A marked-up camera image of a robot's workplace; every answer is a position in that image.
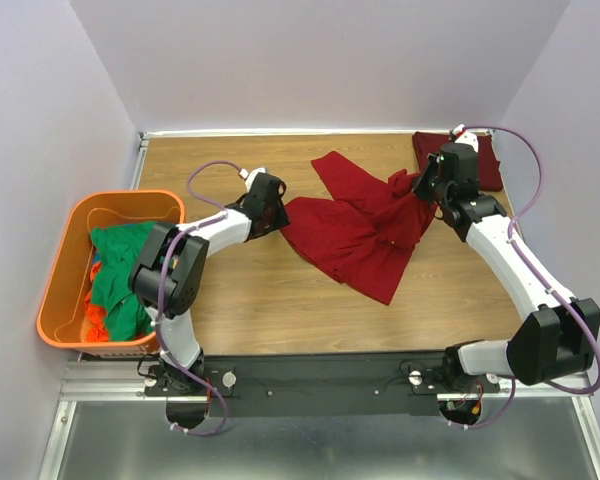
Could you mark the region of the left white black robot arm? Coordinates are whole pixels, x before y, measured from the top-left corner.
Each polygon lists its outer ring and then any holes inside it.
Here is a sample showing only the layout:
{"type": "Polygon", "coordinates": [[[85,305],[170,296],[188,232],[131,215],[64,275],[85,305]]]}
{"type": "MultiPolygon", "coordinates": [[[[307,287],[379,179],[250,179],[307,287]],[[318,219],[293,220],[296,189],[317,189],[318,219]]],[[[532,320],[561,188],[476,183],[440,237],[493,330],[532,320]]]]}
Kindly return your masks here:
{"type": "Polygon", "coordinates": [[[264,167],[240,176],[246,192],[218,213],[191,223],[155,223],[129,275],[129,289],[149,315],[159,343],[156,380],[181,395],[204,387],[203,349],[190,309],[207,259],[290,224],[283,180],[264,167]]]}

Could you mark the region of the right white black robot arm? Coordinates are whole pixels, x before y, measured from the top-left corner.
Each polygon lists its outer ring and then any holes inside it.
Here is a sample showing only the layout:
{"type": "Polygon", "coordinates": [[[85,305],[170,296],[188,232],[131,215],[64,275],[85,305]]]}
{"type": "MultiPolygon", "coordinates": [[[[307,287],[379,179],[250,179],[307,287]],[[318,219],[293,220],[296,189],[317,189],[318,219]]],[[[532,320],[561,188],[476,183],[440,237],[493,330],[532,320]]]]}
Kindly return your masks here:
{"type": "Polygon", "coordinates": [[[415,182],[418,198],[438,206],[442,219],[500,281],[522,320],[513,337],[448,347],[440,379],[460,392],[493,374],[527,386],[547,384],[572,395],[600,389],[597,337],[600,307],[560,284],[531,252],[493,196],[479,190],[475,138],[456,138],[429,154],[415,182]]]}

